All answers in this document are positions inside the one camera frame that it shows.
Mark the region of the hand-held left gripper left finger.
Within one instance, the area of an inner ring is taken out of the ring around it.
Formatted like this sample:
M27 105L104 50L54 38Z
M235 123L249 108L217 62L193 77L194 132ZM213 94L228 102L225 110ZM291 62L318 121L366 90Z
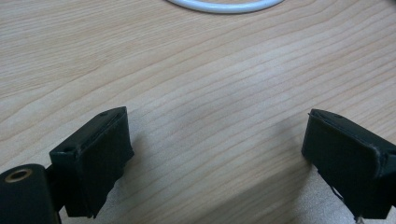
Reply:
M96 115L50 153L70 217L96 217L134 155L127 108Z

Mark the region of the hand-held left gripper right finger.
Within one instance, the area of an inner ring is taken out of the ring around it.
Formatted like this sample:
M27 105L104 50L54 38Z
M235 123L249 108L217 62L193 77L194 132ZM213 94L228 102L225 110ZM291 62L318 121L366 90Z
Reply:
M353 121L313 109L303 156L354 217L385 219L396 207L396 145Z

